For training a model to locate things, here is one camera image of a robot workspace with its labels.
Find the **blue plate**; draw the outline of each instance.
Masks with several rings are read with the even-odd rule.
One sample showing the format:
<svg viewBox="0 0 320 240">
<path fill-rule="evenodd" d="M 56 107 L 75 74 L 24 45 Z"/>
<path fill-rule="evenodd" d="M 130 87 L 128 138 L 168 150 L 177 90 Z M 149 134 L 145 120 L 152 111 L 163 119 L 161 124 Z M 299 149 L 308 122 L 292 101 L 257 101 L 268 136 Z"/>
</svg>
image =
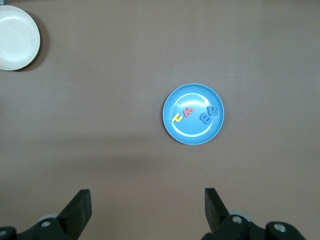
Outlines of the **blue plate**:
<svg viewBox="0 0 320 240">
<path fill-rule="evenodd" d="M 210 87 L 192 83 L 174 90 L 163 106 L 163 123 L 178 142 L 199 145 L 210 141 L 224 122 L 224 106 Z"/>
</svg>

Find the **tabletop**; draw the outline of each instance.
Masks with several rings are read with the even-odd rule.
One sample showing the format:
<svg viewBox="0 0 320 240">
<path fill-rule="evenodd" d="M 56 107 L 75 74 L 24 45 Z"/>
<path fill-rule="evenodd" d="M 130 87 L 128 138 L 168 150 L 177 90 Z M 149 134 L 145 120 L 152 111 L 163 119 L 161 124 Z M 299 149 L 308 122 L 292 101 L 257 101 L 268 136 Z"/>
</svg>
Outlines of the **tabletop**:
<svg viewBox="0 0 320 240">
<path fill-rule="evenodd" d="M 198 240 L 205 188 L 260 227 L 320 235 L 320 2 L 7 0 L 36 59 L 0 70 L 0 226 L 22 232 L 90 189 L 80 240 Z M 162 110 L 199 83 L 220 132 L 186 145 Z"/>
</svg>

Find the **white plate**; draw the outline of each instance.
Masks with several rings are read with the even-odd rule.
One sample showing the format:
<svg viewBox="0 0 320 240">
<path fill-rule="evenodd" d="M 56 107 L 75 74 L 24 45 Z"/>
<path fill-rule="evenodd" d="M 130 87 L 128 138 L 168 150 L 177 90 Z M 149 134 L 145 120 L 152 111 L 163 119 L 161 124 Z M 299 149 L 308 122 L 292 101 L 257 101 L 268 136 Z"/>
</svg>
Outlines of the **white plate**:
<svg viewBox="0 0 320 240">
<path fill-rule="evenodd" d="M 18 70 L 30 64 L 40 48 L 35 21 L 15 6 L 0 6 L 0 69 Z"/>
</svg>

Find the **silver bolt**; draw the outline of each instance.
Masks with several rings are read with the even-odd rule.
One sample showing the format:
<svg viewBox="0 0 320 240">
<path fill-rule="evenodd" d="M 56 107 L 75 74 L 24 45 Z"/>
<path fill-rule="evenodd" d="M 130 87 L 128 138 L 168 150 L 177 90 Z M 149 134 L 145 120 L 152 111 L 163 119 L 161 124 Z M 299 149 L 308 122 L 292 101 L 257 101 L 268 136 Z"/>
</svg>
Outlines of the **silver bolt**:
<svg viewBox="0 0 320 240">
<path fill-rule="evenodd" d="M 232 218 L 232 221 L 233 221 L 235 224 L 242 224 L 242 219 L 241 219 L 241 217 L 239 217 L 239 216 L 234 216 L 234 217 Z"/>
<path fill-rule="evenodd" d="M 283 226 L 282 224 L 280 223 L 276 223 L 274 226 L 274 229 L 281 232 L 281 233 L 284 233 L 285 231 L 287 231 L 286 227 Z"/>
<path fill-rule="evenodd" d="M 50 221 L 44 221 L 43 223 L 41 223 L 41 227 L 45 228 L 48 227 L 51 224 Z"/>
<path fill-rule="evenodd" d="M 7 231 L 6 230 L 2 230 L 0 231 L 0 237 L 3 237 L 7 234 Z"/>
</svg>

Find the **plate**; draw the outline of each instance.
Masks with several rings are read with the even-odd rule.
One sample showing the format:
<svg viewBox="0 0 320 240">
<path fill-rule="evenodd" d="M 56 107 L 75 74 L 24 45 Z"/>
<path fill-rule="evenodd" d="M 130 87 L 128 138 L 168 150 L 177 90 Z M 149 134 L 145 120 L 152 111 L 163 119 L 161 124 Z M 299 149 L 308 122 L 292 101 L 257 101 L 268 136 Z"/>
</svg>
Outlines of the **plate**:
<svg viewBox="0 0 320 240">
<path fill-rule="evenodd" d="M 174 90 L 163 106 L 163 123 L 168 133 L 187 145 L 213 139 L 224 122 L 224 106 L 218 94 L 203 84 L 191 83 Z"/>
<path fill-rule="evenodd" d="M 0 69 L 18 70 L 30 64 L 40 48 L 35 21 L 15 6 L 0 6 Z"/>
</svg>

